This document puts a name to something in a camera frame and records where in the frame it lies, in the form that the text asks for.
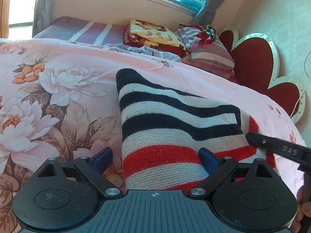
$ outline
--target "white peony print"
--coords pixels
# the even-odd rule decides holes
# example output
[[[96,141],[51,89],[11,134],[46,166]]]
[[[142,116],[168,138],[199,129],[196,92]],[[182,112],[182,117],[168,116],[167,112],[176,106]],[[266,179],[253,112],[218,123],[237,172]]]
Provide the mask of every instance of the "white peony print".
[[[41,86],[52,94],[50,104],[67,106],[69,99],[78,101],[81,94],[103,97],[108,95],[107,86],[101,80],[96,66],[83,62],[70,65],[59,64],[48,72],[38,73]]]
[[[6,42],[0,42],[0,54],[23,54],[28,47],[30,47],[31,44],[25,42],[25,41],[6,41]]]
[[[43,141],[32,141],[46,134],[58,122],[46,115],[38,102],[30,105],[21,98],[12,97],[0,110],[0,175],[9,156],[13,162],[36,171],[49,157],[58,157],[58,150]]]

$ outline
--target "human hand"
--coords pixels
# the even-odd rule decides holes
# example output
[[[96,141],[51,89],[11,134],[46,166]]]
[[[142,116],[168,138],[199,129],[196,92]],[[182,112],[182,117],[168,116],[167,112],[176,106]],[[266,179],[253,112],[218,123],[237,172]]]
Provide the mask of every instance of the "human hand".
[[[301,206],[303,197],[304,197],[304,186],[299,188],[297,193],[298,210],[293,220],[293,223],[290,226],[290,229],[293,231],[293,233],[299,232],[301,228],[301,220],[304,217],[304,215],[311,217],[311,202],[306,202],[303,206]]]

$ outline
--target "red bow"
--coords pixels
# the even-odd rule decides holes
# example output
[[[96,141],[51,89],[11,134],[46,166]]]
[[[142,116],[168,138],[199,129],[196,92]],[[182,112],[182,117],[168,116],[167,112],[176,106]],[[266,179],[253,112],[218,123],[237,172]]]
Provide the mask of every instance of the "red bow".
[[[211,44],[212,42],[215,41],[215,38],[212,35],[207,34],[206,32],[200,32],[195,36],[200,38],[200,41],[198,43],[200,46],[203,44]]]

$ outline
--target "crosshair marking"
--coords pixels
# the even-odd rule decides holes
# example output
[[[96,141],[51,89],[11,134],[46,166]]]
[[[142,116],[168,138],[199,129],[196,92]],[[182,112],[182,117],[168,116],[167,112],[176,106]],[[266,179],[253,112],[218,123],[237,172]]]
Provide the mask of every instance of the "crosshair marking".
[[[157,192],[154,192],[154,193],[152,193],[152,194],[150,194],[150,195],[152,195],[154,198],[156,198],[156,197],[158,197],[158,196],[161,195],[161,194],[159,194],[159,193],[157,193]]]

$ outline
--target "heart-shaped headboard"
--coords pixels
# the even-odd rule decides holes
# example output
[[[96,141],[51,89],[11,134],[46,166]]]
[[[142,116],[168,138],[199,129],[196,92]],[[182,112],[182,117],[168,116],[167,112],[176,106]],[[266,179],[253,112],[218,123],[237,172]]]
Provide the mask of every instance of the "heart-shaped headboard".
[[[291,76],[278,78],[280,60],[273,41],[262,33],[252,33],[239,40],[238,32],[232,27],[224,29],[219,39],[235,62],[235,78],[240,85],[269,96],[288,115],[301,97],[291,118],[297,123],[305,109],[303,86]]]

